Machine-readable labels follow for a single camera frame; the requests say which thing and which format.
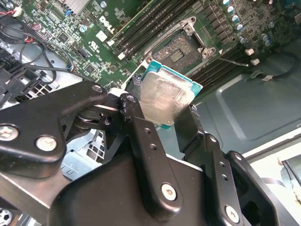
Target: ram slot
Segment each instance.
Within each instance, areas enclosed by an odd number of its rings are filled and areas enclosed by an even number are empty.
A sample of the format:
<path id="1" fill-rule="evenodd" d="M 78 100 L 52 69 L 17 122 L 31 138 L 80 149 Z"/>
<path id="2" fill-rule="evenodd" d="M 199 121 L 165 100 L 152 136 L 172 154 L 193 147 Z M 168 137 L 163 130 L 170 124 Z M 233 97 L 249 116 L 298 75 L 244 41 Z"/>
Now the ram slot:
<path id="1" fill-rule="evenodd" d="M 120 37 L 117 37 L 117 49 L 120 50 L 122 48 L 120 46 L 137 34 L 137 32 L 139 32 L 139 30 L 142 29 L 160 11 L 161 8 L 166 7 L 170 1 L 171 0 L 157 1 L 156 4 L 152 6 L 141 18 L 139 18 L 130 28 L 128 28 Z"/>
<path id="2" fill-rule="evenodd" d="M 228 53 L 224 54 L 222 57 L 225 59 L 234 60 L 239 63 L 245 63 L 249 59 L 244 51 L 240 48 L 234 48 Z M 202 68 L 198 73 L 188 77 L 193 81 L 202 84 L 202 92 L 204 92 L 222 81 L 229 72 L 236 69 L 237 67 L 239 66 L 216 59 L 208 66 Z"/>
<path id="3" fill-rule="evenodd" d="M 154 26 L 158 24 L 158 21 L 164 20 L 164 18 L 171 14 L 174 9 L 180 5 L 181 2 L 178 0 L 172 0 L 169 1 L 165 7 L 162 10 L 157 11 L 154 13 L 151 17 L 150 20 L 144 24 L 139 30 L 137 30 L 133 36 L 126 40 L 123 41 L 122 44 L 119 44 L 116 48 L 117 52 L 122 52 L 125 49 L 128 49 L 133 43 L 135 43 L 137 40 L 139 40 L 145 33 L 147 33 L 149 30 L 153 29 Z"/>
<path id="4" fill-rule="evenodd" d="M 196 1 L 197 0 L 182 1 L 182 3 L 180 3 L 180 5 L 177 5 L 177 7 L 173 10 L 171 14 L 167 15 L 164 19 L 162 19 L 149 32 L 132 41 L 131 45 L 127 48 L 127 50 L 124 53 L 127 56 L 127 58 L 131 58 L 139 50 L 143 49 L 149 41 L 151 41 L 154 37 L 159 35 L 160 32 L 165 30 L 172 22 L 174 22 L 177 19 L 178 16 L 185 12 Z"/>

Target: white connector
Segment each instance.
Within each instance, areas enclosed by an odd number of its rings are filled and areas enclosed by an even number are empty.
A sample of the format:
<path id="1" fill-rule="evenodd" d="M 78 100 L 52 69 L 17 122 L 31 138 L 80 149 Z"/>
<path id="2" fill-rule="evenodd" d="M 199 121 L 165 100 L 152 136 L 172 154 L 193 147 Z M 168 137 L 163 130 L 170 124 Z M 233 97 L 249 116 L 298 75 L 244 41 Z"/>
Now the white connector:
<path id="1" fill-rule="evenodd" d="M 15 11 L 15 13 L 13 14 L 13 17 L 20 16 L 22 13 L 22 8 L 20 6 L 18 6 L 14 9 L 14 11 Z"/>

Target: black mechanical arm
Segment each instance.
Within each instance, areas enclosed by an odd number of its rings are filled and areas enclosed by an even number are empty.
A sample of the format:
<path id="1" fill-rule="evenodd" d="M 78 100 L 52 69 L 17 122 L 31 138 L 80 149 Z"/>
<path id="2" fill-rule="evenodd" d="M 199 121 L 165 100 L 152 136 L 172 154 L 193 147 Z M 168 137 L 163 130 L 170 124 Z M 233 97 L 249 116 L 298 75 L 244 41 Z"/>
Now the black mechanical arm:
<path id="1" fill-rule="evenodd" d="M 105 131 L 105 164 L 70 182 L 66 143 Z M 48 226 L 298 225 L 244 157 L 224 154 L 194 106 L 167 156 L 131 94 L 85 81 L 0 111 L 0 197 Z"/>

